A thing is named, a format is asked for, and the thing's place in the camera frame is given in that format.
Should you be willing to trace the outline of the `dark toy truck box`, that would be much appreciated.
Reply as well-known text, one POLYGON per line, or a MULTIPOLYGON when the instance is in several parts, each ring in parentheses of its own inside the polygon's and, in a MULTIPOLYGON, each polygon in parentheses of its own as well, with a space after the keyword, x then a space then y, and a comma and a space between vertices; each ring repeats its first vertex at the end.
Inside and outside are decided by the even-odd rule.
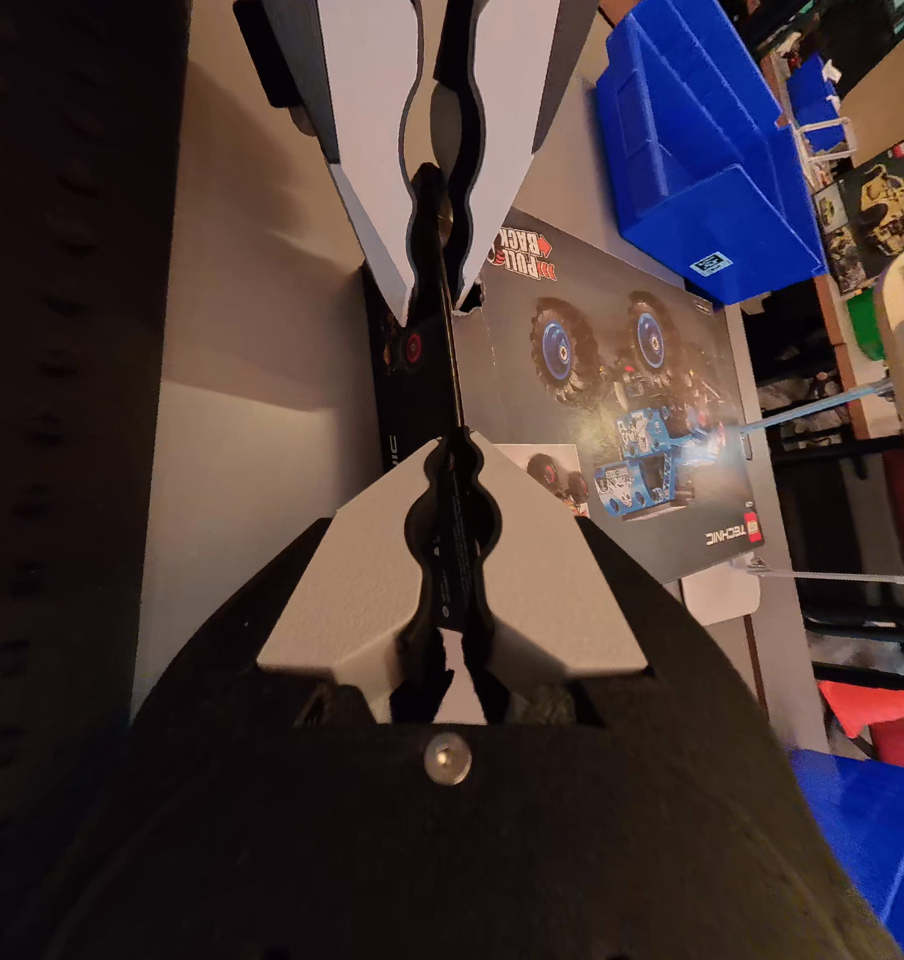
POLYGON ((424 314, 394 318, 362 266, 383 471, 460 420, 591 521, 706 627, 759 605, 763 543, 728 325, 685 289, 513 208, 451 314, 445 180, 412 180, 424 314))

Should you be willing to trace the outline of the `red plastic item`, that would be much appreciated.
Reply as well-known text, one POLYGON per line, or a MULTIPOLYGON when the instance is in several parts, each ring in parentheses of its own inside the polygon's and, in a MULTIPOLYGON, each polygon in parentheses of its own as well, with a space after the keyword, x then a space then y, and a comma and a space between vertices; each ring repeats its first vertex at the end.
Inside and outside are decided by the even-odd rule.
POLYGON ((859 749, 878 762, 904 767, 904 689, 834 680, 817 687, 846 739, 865 743, 859 749))

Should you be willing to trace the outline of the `black dotted mat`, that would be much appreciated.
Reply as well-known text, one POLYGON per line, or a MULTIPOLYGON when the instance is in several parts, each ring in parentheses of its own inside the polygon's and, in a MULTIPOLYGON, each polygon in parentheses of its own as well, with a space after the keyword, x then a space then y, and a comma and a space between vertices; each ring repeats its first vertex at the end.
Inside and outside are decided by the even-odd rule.
POLYGON ((0 1, 0 941, 130 713, 190 16, 0 1))

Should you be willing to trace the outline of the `dark box with yellow model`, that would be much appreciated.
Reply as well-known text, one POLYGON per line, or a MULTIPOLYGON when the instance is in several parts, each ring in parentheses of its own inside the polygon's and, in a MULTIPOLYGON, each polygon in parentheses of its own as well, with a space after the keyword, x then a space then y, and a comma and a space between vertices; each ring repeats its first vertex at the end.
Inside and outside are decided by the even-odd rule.
POLYGON ((813 196, 827 266, 848 298, 904 253, 904 140, 813 196))

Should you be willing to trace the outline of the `green plastic container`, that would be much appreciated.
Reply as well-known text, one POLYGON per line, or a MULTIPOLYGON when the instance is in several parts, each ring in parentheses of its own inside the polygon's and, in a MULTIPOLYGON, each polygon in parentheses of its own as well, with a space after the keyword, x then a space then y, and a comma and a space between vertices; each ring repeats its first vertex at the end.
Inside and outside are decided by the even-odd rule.
POLYGON ((874 288, 867 288, 850 297, 845 304, 859 350, 870 361, 883 362, 886 352, 878 328, 874 293, 874 288))

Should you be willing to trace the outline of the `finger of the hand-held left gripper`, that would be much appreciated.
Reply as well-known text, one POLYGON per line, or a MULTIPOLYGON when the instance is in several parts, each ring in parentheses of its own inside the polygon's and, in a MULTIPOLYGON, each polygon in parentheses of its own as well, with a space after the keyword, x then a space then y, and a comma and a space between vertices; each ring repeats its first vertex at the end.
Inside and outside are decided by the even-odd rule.
POLYGON ((405 133, 422 80, 422 6, 321 1, 318 23, 338 149, 329 170, 379 292, 405 328, 417 289, 405 133))
POLYGON ((444 262, 455 310, 466 309, 531 165, 561 6, 446 4, 432 134, 451 207, 444 262))

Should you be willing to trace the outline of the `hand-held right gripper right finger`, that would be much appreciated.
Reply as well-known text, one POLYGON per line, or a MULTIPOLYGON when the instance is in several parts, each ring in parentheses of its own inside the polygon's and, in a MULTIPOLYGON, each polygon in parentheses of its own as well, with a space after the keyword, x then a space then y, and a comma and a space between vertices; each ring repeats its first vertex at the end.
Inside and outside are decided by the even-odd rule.
POLYGON ((494 443, 465 433, 463 518, 475 548, 462 638, 486 722, 515 697, 635 678, 649 661, 574 513, 494 443))

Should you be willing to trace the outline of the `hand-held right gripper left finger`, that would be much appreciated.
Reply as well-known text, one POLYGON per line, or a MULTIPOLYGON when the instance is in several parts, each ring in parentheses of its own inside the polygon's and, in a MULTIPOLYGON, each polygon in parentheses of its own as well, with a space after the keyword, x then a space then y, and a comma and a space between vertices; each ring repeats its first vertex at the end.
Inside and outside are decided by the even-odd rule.
POLYGON ((434 624, 432 438, 340 507, 259 652, 268 673, 360 690, 381 723, 431 722, 451 673, 434 624))

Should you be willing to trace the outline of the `blue storage bin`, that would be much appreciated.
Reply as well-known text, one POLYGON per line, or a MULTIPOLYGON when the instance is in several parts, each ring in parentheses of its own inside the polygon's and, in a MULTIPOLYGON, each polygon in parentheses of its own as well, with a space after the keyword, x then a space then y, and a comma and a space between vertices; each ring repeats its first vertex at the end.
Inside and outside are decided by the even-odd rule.
POLYGON ((904 953, 904 767, 812 750, 791 764, 820 831, 904 953))
POLYGON ((596 112, 620 235, 723 305, 828 272, 794 134, 712 1, 638 3, 596 112))

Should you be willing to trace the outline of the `small blue bin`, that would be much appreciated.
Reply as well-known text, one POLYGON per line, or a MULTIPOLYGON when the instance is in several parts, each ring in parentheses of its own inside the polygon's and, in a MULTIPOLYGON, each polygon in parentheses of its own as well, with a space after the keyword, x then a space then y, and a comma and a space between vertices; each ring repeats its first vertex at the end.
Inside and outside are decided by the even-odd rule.
POLYGON ((846 141, 841 100, 830 70, 820 54, 814 53, 794 69, 786 83, 795 125, 803 129, 812 156, 829 153, 846 141))

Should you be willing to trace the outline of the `grey desk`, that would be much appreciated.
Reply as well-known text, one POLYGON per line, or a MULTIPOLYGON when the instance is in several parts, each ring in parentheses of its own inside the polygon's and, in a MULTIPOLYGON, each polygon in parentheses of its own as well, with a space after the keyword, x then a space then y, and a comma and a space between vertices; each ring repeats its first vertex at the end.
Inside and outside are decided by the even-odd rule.
MULTIPOLYGON (((587 97, 606 11, 516 197, 639 269, 587 97)), ((381 472, 361 250, 318 144, 267 104, 231 2, 192 2, 131 711, 219 606, 381 472)), ((709 626, 781 740, 830 752, 795 583, 709 626)))

